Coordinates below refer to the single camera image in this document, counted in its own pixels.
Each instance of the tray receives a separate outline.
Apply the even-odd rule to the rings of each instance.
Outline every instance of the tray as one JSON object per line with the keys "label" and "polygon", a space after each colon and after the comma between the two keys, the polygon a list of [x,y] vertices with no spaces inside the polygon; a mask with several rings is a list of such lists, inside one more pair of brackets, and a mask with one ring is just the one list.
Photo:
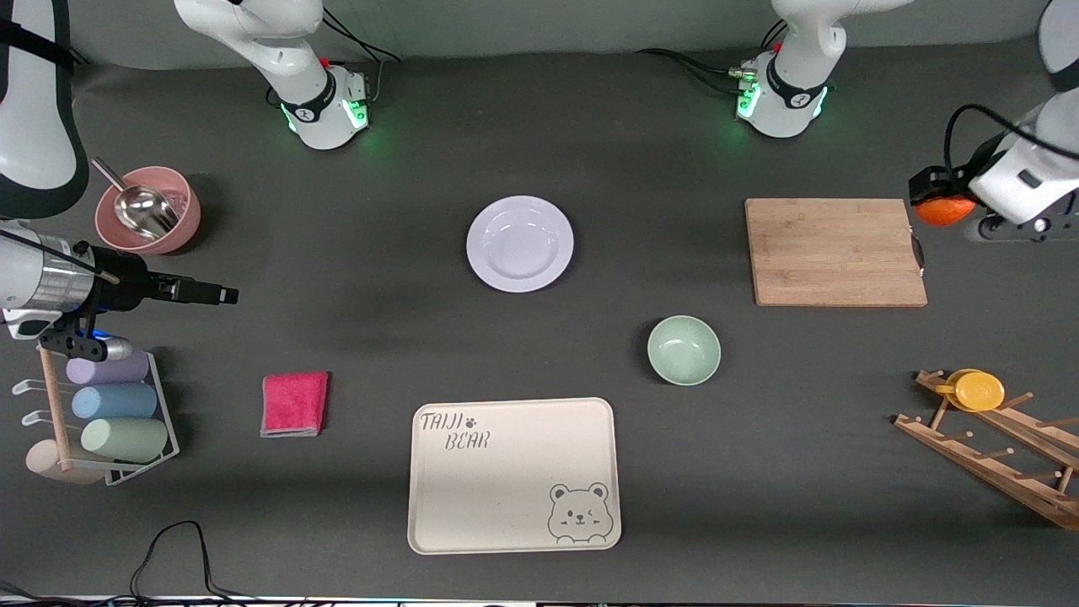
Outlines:
{"label": "tray", "polygon": [[605,550],[620,537],[606,401],[440,403],[415,413],[408,523],[415,552]]}

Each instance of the black cable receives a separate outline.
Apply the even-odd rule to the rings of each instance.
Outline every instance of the black cable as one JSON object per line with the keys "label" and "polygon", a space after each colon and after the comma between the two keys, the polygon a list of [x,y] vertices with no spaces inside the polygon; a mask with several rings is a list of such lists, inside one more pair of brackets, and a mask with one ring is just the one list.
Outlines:
{"label": "black cable", "polygon": [[955,183],[955,181],[956,181],[956,179],[955,179],[955,168],[953,168],[953,165],[952,165],[952,134],[955,130],[955,123],[959,120],[959,116],[962,115],[964,112],[966,112],[968,110],[975,110],[975,111],[982,113],[983,115],[987,116],[993,122],[996,122],[1002,128],[1005,128],[1005,129],[1007,129],[1007,130],[1009,130],[1011,133],[1014,133],[1020,138],[1026,139],[1027,141],[1030,141],[1032,143],[1034,143],[1036,146],[1046,148],[1047,150],[1049,150],[1049,151],[1051,151],[1053,153],[1063,155],[1064,157],[1067,157],[1069,160],[1079,161],[1079,152],[1067,150],[1067,149],[1054,146],[1053,143],[1050,143],[1049,141],[1046,141],[1043,139],[1039,139],[1038,137],[1036,137],[1036,136],[1027,133],[1026,130],[1023,130],[1021,127],[1019,127],[1017,125],[1013,124],[1007,118],[1000,115],[996,111],[994,111],[994,110],[992,110],[992,109],[989,109],[989,108],[987,108],[987,107],[985,107],[983,105],[980,105],[980,104],[967,104],[965,106],[959,107],[959,109],[955,110],[955,112],[952,114],[952,118],[950,118],[948,121],[947,121],[947,127],[944,129],[944,169],[947,171],[947,179],[948,179],[948,182],[951,182],[951,183]]}
{"label": "black cable", "polygon": [[367,43],[366,43],[366,42],[364,42],[363,40],[360,40],[360,39],[356,38],[355,36],[351,35],[351,33],[345,33],[344,31],[342,31],[342,30],[338,29],[338,28],[337,28],[337,26],[334,26],[333,24],[331,24],[330,22],[328,22],[328,20],[326,20],[326,19],[323,19],[323,25],[325,25],[326,27],[328,27],[328,28],[332,29],[333,31],[336,31],[336,32],[340,33],[341,36],[343,36],[343,37],[347,38],[349,40],[352,40],[352,41],[353,41],[353,42],[355,42],[356,44],[359,44],[359,46],[360,46],[361,49],[364,49],[364,51],[365,51],[365,52],[366,52],[366,53],[367,53],[368,55],[370,55],[371,59],[372,59],[372,60],[374,60],[374,63],[379,63],[379,64],[381,64],[381,63],[382,63],[382,59],[381,59],[381,58],[380,58],[380,57],[379,57],[378,55],[375,55],[375,54],[374,54],[374,51],[372,51],[371,49],[369,49],[369,47],[367,46]]}
{"label": "black cable", "polygon": [[82,259],[77,259],[74,257],[71,257],[70,254],[60,252],[59,250],[56,250],[55,248],[52,248],[51,246],[45,246],[45,245],[41,244],[40,242],[33,242],[30,238],[25,238],[25,237],[23,237],[23,236],[21,236],[18,234],[13,234],[13,233],[9,232],[8,230],[0,230],[0,235],[3,235],[3,237],[9,238],[9,239],[13,239],[13,240],[15,240],[17,243],[25,244],[26,246],[30,246],[30,247],[37,248],[38,250],[41,250],[42,252],[47,252],[47,253],[50,253],[50,254],[52,254],[54,257],[58,257],[58,258],[60,258],[60,259],[63,259],[65,261],[70,261],[71,263],[74,263],[76,265],[79,265],[83,270],[93,272],[95,276],[98,276],[98,275],[101,274],[101,270],[98,270],[97,267],[91,265],[90,263],[83,261]]}
{"label": "black cable", "polygon": [[25,590],[18,588],[15,584],[13,584],[11,582],[8,582],[8,581],[4,581],[4,580],[0,580],[0,592],[4,592],[6,594],[13,594],[13,595],[16,595],[16,596],[22,596],[24,598],[29,598],[30,599],[30,603],[14,603],[14,602],[6,602],[5,601],[5,602],[2,602],[3,605],[33,605],[36,607],[46,607],[46,606],[52,606],[52,607],[97,607],[98,605],[108,604],[109,602],[112,602],[114,599],[122,598],[122,596],[113,596],[113,597],[107,598],[105,601],[88,602],[88,601],[81,601],[81,599],[78,599],[78,598],[67,598],[67,597],[63,597],[63,596],[37,596],[35,594],[30,594],[29,592],[26,592]]}
{"label": "black cable", "polygon": [[783,22],[783,26],[777,29],[775,33],[770,33],[771,30],[768,31],[769,35],[766,35],[764,41],[761,42],[762,49],[767,49],[768,46],[771,46],[773,42],[775,42],[777,38],[782,36],[784,31],[787,31],[787,22]]}
{"label": "black cable", "polygon": [[395,61],[400,63],[401,58],[398,57],[397,55],[391,53],[390,51],[386,51],[385,49],[380,49],[380,47],[375,46],[374,44],[371,44],[369,42],[364,42],[359,38],[356,38],[356,36],[352,32],[352,30],[349,29],[349,26],[344,25],[344,23],[342,23],[341,19],[337,18],[337,15],[334,15],[332,12],[330,12],[329,9],[324,8],[323,12],[325,12],[327,15],[329,15],[329,17],[331,19],[333,19],[337,23],[338,26],[340,26],[341,29],[333,28],[333,30],[337,31],[338,33],[344,36],[345,38],[352,39],[354,42],[356,42],[357,44],[359,44],[360,46],[363,46],[364,50],[367,51],[368,53],[370,53],[371,51],[377,51],[379,53],[382,53],[383,55],[386,55],[387,57],[393,58]]}
{"label": "black cable", "polygon": [[78,49],[76,49],[74,46],[70,49],[70,52],[71,56],[74,57],[76,63],[78,63],[79,65],[91,65],[93,63],[86,58],[86,55],[80,53]]}
{"label": "black cable", "polygon": [[761,38],[761,47],[762,49],[766,47],[768,45],[768,38],[770,37],[771,39],[775,39],[775,37],[779,36],[779,33],[782,32],[786,27],[787,27],[787,22],[784,22],[783,19],[779,19],[776,23],[771,24],[771,27],[768,28],[768,31],[764,35],[763,38]]}
{"label": "black cable", "polygon": [[[270,98],[270,95],[277,97],[277,102],[274,102],[273,99]],[[273,89],[273,86],[267,86],[265,101],[267,105],[272,108],[281,108],[281,96],[277,95],[277,91]]]}
{"label": "black cable", "polygon": [[718,73],[718,74],[721,74],[721,75],[726,75],[726,73],[727,73],[727,70],[725,70],[725,69],[721,69],[721,68],[718,68],[718,67],[710,66],[710,65],[708,65],[706,63],[702,63],[702,61],[699,61],[699,60],[697,60],[697,59],[695,59],[695,58],[693,58],[693,57],[691,57],[688,55],[683,55],[682,53],[679,53],[677,51],[671,51],[671,50],[668,50],[668,49],[656,49],[656,47],[641,49],[640,51],[638,51],[638,53],[643,53],[645,55],[659,55],[659,56],[663,56],[663,57],[670,57],[670,58],[672,58],[672,59],[674,59],[677,61],[691,65],[691,66],[693,66],[693,67],[695,67],[695,68],[697,68],[697,69],[699,69],[701,71],[707,71],[709,73]]}
{"label": "black cable", "polygon": [[244,605],[243,603],[240,603],[235,598],[232,598],[232,596],[230,595],[233,596],[250,596],[250,595],[244,594],[242,592],[236,592],[234,590],[229,590],[227,588],[221,588],[214,582],[214,575],[210,571],[210,566],[209,566],[209,552],[207,552],[206,550],[206,538],[203,536],[202,525],[200,525],[195,521],[180,521],[178,523],[173,523],[172,525],[168,525],[164,529],[158,532],[158,535],[153,537],[153,540],[150,542],[150,547],[146,551],[146,557],[142,558],[142,563],[138,566],[137,569],[135,569],[135,572],[132,574],[132,579],[128,582],[128,591],[131,592],[131,595],[136,597],[137,599],[145,598],[138,592],[138,581],[139,578],[142,576],[142,570],[146,569],[146,566],[150,564],[150,558],[153,557],[153,549],[158,546],[158,540],[160,540],[161,537],[164,536],[166,533],[168,533],[170,529],[174,529],[181,525],[192,525],[194,526],[195,532],[197,532],[199,534],[199,547],[202,550],[202,560],[203,560],[203,585],[206,587],[206,591],[226,602],[243,606]]}
{"label": "black cable", "polygon": [[709,81],[707,78],[704,77],[704,74],[697,71],[697,69],[700,69],[701,71],[705,71],[707,73],[716,75],[719,74],[726,75],[726,70],[714,68],[708,64],[700,63],[697,59],[694,59],[693,57],[688,57],[686,55],[683,55],[682,53],[677,53],[674,51],[668,51],[667,49],[642,49],[638,51],[638,53],[643,53],[645,55],[659,55],[663,57],[670,57],[674,59],[678,63],[678,65],[680,65],[683,69],[689,72],[689,75],[693,75],[695,79],[697,79],[698,82],[700,82],[705,86],[708,86],[712,91],[715,91],[716,93],[723,93],[724,95],[735,95],[735,96],[741,94],[738,91],[719,86],[718,84]]}

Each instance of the metal cylinder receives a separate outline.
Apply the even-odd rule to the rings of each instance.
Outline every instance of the metal cylinder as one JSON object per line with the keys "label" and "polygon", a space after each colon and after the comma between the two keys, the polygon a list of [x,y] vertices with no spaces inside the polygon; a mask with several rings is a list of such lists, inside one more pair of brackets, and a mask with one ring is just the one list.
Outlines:
{"label": "metal cylinder", "polygon": [[[50,248],[73,254],[71,245],[64,238],[46,234],[38,234],[38,237],[41,244]],[[81,306],[94,286],[94,274],[47,252],[40,254],[43,257],[43,263],[38,288],[22,308],[70,313]],[[94,264],[94,253],[90,250],[79,258],[91,265]]]}

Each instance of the pink cloth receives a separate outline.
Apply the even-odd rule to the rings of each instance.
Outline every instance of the pink cloth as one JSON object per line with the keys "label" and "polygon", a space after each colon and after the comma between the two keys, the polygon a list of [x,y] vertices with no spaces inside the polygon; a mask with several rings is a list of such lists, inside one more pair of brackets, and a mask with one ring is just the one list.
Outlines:
{"label": "pink cloth", "polygon": [[327,372],[271,375],[262,381],[263,439],[317,437],[326,410]]}

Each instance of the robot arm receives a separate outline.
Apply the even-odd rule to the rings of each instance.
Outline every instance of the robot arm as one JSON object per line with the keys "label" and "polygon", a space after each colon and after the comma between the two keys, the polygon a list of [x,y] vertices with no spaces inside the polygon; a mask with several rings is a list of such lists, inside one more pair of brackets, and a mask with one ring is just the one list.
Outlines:
{"label": "robot arm", "polygon": [[[989,209],[973,225],[971,235],[978,239],[1076,237],[1058,235],[1057,229],[1070,227],[1071,219],[1057,219],[1074,215],[1073,193],[1079,190],[1079,154],[1073,151],[1079,149],[1077,29],[1079,0],[1053,0],[1046,6],[1038,27],[1039,47],[1057,93],[1017,124],[976,105],[953,114],[952,125],[966,109],[978,109],[1007,129],[982,143],[970,162],[953,168],[951,175],[944,166],[930,166],[911,179],[911,202],[927,222],[948,224],[961,219],[966,212],[945,217],[941,210],[956,198],[966,198],[967,212],[975,203]],[[1020,232],[1025,223],[1032,223],[1033,234]]]}
{"label": "robot arm", "polygon": [[825,82],[847,49],[839,19],[878,13],[914,0],[771,0],[789,31],[778,52],[766,50],[742,61],[741,71],[764,73],[746,88],[737,116],[769,137],[793,137],[820,114]]}
{"label": "robot arm", "polygon": [[0,3],[0,216],[67,210],[86,189],[71,112],[66,0]]}
{"label": "robot arm", "polygon": [[323,67],[303,40],[318,28],[322,0],[174,0],[191,29],[250,61],[277,93],[289,127],[309,147],[343,146],[368,125],[367,84]]}
{"label": "robot arm", "polygon": [[4,219],[56,215],[86,189],[86,154],[71,112],[67,15],[66,0],[0,2],[0,308],[15,340],[114,360],[131,348],[95,333],[99,314],[132,311],[142,299],[235,303],[238,292],[151,272],[137,254],[71,244]]}

